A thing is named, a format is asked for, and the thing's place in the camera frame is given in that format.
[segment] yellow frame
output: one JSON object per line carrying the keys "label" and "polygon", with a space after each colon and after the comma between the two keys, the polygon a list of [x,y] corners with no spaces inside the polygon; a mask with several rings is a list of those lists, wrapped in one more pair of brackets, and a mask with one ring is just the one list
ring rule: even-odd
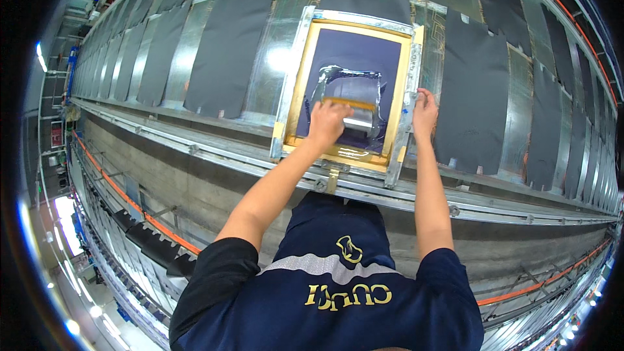
{"label": "yellow frame", "polygon": [[360,148],[347,147],[344,145],[334,145],[330,150],[321,156],[323,159],[348,164],[354,167],[373,169],[378,172],[385,173],[389,164],[389,156],[394,145],[399,119],[401,117],[401,108],[403,104],[403,96],[405,93],[406,80],[410,64],[411,35],[376,28],[369,25],[360,25],[357,23],[348,23],[343,21],[332,21],[324,19],[314,19],[311,22],[308,39],[303,49],[303,57],[297,79],[292,92],[292,102],[288,112],[288,123],[286,124],[284,145],[282,149],[292,152],[301,141],[302,137],[296,136],[297,124],[301,111],[301,104],[308,83],[308,76],[312,67],[312,60],[316,51],[316,43],[318,35],[322,29],[338,30],[340,32],[355,33],[368,35],[383,40],[394,41],[401,44],[401,52],[399,54],[399,65],[396,71],[396,80],[394,82],[394,95],[392,105],[390,106],[390,114],[388,117],[386,137],[381,153],[370,152]]}

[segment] worker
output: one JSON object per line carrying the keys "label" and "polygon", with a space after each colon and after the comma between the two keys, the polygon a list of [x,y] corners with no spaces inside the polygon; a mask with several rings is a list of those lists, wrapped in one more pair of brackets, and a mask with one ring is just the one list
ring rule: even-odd
{"label": "worker", "polygon": [[428,90],[418,92],[416,279],[395,269],[376,206],[317,192],[292,209],[273,262],[258,267],[264,232],[353,114],[317,102],[308,137],[245,194],[199,254],[171,317],[172,350],[480,349],[479,308],[453,251],[431,144],[437,107]]}

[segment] factory floor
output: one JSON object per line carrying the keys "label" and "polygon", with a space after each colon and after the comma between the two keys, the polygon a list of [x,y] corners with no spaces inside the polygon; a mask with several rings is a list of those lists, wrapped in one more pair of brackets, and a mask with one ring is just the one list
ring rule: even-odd
{"label": "factory floor", "polygon": [[[92,151],[103,152],[108,173],[125,171],[142,190],[145,207],[153,212],[177,206],[163,221],[178,235],[205,247],[219,232],[232,209],[256,177],[223,168],[153,143],[87,114],[83,136]],[[280,243],[290,209],[305,195],[297,189],[287,208],[267,230],[260,265],[269,264]],[[397,269],[414,277],[419,260],[414,214],[381,208]],[[525,270],[538,276],[579,260],[604,239],[604,225],[517,226],[454,219],[456,252],[466,266],[475,294],[503,293]]]}

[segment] navy t-shirt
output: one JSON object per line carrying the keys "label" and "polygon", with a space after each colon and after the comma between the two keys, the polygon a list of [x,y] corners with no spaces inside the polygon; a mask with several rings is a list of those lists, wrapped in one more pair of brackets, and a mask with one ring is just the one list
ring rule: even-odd
{"label": "navy t-shirt", "polygon": [[437,249],[416,279],[404,277],[374,206],[304,199],[273,263],[257,263],[238,238],[201,252],[171,319],[172,350],[448,351],[483,342],[455,252]]}

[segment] screen printing frame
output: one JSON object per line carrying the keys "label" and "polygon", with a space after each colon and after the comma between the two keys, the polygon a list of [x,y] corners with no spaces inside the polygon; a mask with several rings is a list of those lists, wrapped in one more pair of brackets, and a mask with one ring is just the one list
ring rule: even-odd
{"label": "screen printing frame", "polygon": [[316,43],[323,29],[368,35],[401,44],[393,101],[382,152],[369,156],[366,160],[354,160],[338,156],[341,147],[337,145],[321,156],[322,160],[349,166],[351,173],[382,179],[386,187],[393,187],[405,157],[411,111],[417,97],[416,87],[420,75],[424,36],[424,26],[417,24],[406,25],[367,15],[316,10],[314,6],[304,7],[291,49],[292,62],[299,62],[299,65],[286,74],[283,83],[271,140],[271,159],[278,161],[287,156],[303,139],[296,136],[295,132]]}

